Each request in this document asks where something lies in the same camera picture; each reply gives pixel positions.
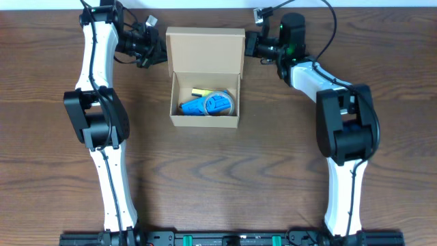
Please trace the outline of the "cardboard box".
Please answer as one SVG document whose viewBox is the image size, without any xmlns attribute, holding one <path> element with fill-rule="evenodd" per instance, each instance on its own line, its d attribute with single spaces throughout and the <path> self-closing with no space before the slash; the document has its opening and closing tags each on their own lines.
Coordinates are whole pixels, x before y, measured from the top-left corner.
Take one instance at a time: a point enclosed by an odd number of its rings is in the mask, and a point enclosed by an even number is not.
<svg viewBox="0 0 437 246">
<path fill-rule="evenodd" d="M 168 27 L 169 116 L 174 126 L 237 128 L 240 82 L 244 68 L 245 30 L 239 28 Z M 180 105 L 194 100 L 192 89 L 227 91 L 234 102 L 231 115 L 186 115 Z"/>
</svg>

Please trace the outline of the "yellow and black marker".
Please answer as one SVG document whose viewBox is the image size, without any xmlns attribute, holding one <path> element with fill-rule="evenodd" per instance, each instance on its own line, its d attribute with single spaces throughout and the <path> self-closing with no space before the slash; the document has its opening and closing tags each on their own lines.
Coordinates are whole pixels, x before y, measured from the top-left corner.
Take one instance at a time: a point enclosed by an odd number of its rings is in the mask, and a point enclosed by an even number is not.
<svg viewBox="0 0 437 246">
<path fill-rule="evenodd" d="M 206 89 L 199 89 L 199 88 L 193 88 L 191 90 L 191 95 L 196 97 L 204 97 L 214 92 L 214 90 L 206 90 Z"/>
</svg>

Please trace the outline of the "blue plastic tape dispenser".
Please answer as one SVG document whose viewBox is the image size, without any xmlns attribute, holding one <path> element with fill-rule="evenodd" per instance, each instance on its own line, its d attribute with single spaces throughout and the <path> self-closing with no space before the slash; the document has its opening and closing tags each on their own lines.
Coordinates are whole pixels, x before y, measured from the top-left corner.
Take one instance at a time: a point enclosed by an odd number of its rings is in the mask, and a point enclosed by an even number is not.
<svg viewBox="0 0 437 246">
<path fill-rule="evenodd" d="M 224 111 L 232 115 L 235 111 L 233 98 L 225 92 L 212 92 L 207 96 L 182 103 L 184 115 L 218 115 Z"/>
</svg>

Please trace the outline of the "large clear tape roll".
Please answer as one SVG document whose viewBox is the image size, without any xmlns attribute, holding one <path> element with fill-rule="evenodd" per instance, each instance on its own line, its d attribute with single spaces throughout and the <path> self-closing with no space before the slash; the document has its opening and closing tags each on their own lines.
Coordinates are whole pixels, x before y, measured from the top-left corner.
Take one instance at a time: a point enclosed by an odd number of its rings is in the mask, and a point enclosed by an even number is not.
<svg viewBox="0 0 437 246">
<path fill-rule="evenodd" d="M 212 92 L 206 96 L 203 102 L 204 115 L 214 115 L 228 109 L 227 116 L 231 116 L 235 111 L 233 98 L 226 92 Z"/>
</svg>

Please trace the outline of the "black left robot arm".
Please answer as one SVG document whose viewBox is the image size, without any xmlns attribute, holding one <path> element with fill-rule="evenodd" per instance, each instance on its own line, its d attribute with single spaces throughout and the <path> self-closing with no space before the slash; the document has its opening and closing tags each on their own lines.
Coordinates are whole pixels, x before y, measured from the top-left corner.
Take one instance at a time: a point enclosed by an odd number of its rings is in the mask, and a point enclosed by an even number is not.
<svg viewBox="0 0 437 246">
<path fill-rule="evenodd" d="M 138 68 L 167 61 L 165 41 L 154 16 L 143 23 L 124 21 L 128 8 L 120 1 L 82 2 L 79 23 L 85 38 L 83 65 L 75 89 L 64 94 L 64 106 L 78 140 L 96 166 L 104 204 L 104 231 L 122 233 L 136 227 L 138 216 L 126 171 L 128 114 L 113 87 L 117 53 Z"/>
</svg>

